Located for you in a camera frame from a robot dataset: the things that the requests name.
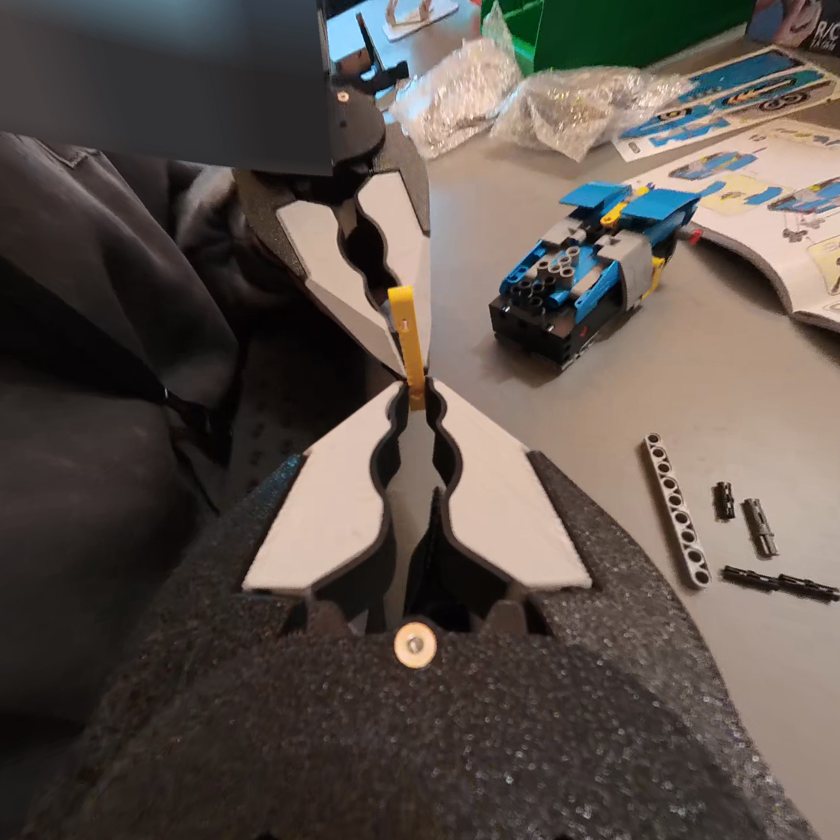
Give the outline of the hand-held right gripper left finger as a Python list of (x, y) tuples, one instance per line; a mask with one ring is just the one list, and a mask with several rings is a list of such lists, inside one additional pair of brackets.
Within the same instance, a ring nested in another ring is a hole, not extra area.
[(397, 381), (304, 454), (243, 580), (244, 592), (382, 613), (396, 567), (386, 489), (401, 466), (406, 384)]

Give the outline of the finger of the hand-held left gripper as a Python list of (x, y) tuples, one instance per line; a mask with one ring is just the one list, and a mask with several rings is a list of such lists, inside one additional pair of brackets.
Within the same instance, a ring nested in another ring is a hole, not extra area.
[(302, 263), (310, 295), (367, 353), (403, 378), (402, 355), (385, 317), (369, 299), (364, 274), (342, 252), (333, 210), (296, 201), (278, 208), (276, 217)]
[(423, 372), (429, 355), (429, 236), (417, 220), (399, 172), (375, 174), (357, 195), (362, 214), (376, 226), (384, 246), (384, 267), (398, 286), (413, 288)]

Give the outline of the black perforated chair seat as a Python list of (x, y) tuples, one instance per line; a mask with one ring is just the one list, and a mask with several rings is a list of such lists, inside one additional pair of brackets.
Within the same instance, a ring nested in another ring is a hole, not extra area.
[(394, 381), (339, 325), (308, 304), (267, 316), (246, 350), (223, 510)]

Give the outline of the blue sticker sheet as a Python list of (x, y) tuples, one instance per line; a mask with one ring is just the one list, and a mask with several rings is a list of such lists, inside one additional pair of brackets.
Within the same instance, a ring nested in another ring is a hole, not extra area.
[(613, 144), (625, 161), (746, 129), (838, 98), (838, 75), (806, 56), (764, 47), (688, 78), (688, 92)]

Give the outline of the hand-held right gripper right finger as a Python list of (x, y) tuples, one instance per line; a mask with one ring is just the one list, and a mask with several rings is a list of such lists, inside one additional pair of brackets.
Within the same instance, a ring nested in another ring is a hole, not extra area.
[(535, 595), (588, 591), (592, 573), (530, 449), (441, 380), (427, 380), (426, 419), (442, 486), (414, 550), (406, 615), (485, 622), (498, 603), (526, 613)]

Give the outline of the bright green plastic bin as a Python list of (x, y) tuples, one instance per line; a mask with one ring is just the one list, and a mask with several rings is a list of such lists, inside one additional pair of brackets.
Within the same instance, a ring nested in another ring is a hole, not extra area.
[(499, 1), (525, 74), (647, 67), (745, 24), (753, 1)]

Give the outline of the dark grey connector pin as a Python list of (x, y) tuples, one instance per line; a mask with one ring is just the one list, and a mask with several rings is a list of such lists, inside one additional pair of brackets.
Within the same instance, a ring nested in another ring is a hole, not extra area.
[(742, 502), (742, 510), (749, 527), (753, 545), (759, 556), (770, 559), (779, 556), (774, 533), (758, 498), (747, 498)]

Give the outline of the crumpled clear plastic bag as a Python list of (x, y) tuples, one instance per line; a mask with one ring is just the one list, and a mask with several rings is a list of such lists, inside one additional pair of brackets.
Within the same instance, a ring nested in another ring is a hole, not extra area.
[(645, 123), (691, 88), (687, 77), (623, 66), (542, 70), (506, 98), (489, 136), (576, 162)]
[(467, 40), (396, 93), (388, 112), (425, 161), (486, 132), (523, 80), (513, 38), (499, 7)]

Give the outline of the dark blue toy box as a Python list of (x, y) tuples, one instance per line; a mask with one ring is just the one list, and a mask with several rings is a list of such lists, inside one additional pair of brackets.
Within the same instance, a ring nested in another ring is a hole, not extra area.
[(745, 35), (752, 41), (838, 56), (838, 1), (756, 1)]

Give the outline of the grey desk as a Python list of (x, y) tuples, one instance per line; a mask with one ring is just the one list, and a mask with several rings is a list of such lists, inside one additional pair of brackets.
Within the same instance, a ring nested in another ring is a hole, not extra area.
[[(838, 335), (792, 320), (763, 274), (707, 243), (678, 249), (661, 288), (566, 372), (496, 341), (504, 274), (581, 182), (622, 181), (685, 152), (580, 164), (469, 140), (428, 166), (434, 374), (541, 450), (621, 524), (693, 615), (773, 775), (821, 838), (838, 838), (838, 604), (715, 580), (691, 593), (638, 450), (657, 432), (710, 565), (838, 585)], [(736, 517), (712, 488), (731, 483)], [(779, 556), (759, 556), (742, 502), (760, 499)]]

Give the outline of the person's dark grey clothing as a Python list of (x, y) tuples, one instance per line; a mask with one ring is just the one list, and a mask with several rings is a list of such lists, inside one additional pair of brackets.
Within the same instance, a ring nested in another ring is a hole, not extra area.
[(245, 343), (300, 302), (226, 167), (2, 133), (2, 838), (214, 504)]

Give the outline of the yellow toothed rack piece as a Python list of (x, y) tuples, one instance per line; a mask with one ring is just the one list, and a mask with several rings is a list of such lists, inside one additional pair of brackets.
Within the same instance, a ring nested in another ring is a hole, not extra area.
[(395, 330), (400, 341), (411, 412), (425, 409), (426, 370), (419, 337), (413, 287), (388, 290)]

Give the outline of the open instruction booklet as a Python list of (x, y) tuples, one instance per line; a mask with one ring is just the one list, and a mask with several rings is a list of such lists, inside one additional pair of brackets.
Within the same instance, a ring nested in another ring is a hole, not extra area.
[(627, 180), (700, 194), (706, 241), (753, 264), (786, 312), (839, 331), (839, 130), (777, 119)]

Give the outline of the long grey perforated beam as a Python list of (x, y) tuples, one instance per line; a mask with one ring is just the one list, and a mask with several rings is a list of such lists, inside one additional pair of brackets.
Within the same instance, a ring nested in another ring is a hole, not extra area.
[(647, 434), (642, 449), (654, 478), (666, 535), (681, 579), (692, 590), (702, 592), (711, 583), (711, 570), (664, 439), (657, 433)]

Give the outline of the wooden laptop stand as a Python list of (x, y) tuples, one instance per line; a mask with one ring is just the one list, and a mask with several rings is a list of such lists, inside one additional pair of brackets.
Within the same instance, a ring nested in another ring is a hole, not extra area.
[(385, 21), (383, 33), (389, 42), (416, 33), (454, 14), (459, 9), (457, 1), (419, 1), (413, 2), (413, 7), (402, 13), (399, 11), (398, 1), (388, 1), (385, 6)]

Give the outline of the blue brick toy car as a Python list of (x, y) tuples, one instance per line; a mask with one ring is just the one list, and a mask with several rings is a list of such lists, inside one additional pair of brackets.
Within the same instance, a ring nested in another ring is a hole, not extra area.
[(562, 371), (658, 288), (682, 239), (696, 242), (701, 194), (653, 183), (587, 182), (561, 220), (500, 283), (489, 304), (499, 341)]

